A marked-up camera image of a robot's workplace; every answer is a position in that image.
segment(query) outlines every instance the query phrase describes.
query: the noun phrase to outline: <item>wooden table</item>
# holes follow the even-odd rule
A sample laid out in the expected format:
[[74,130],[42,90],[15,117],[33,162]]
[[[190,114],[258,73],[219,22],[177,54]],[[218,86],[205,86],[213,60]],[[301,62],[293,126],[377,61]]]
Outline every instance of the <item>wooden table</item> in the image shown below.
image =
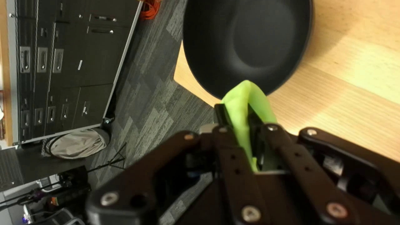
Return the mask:
[[[289,132],[318,127],[400,162],[400,1],[315,0],[310,46],[268,96]],[[174,80],[213,106],[181,46]]]

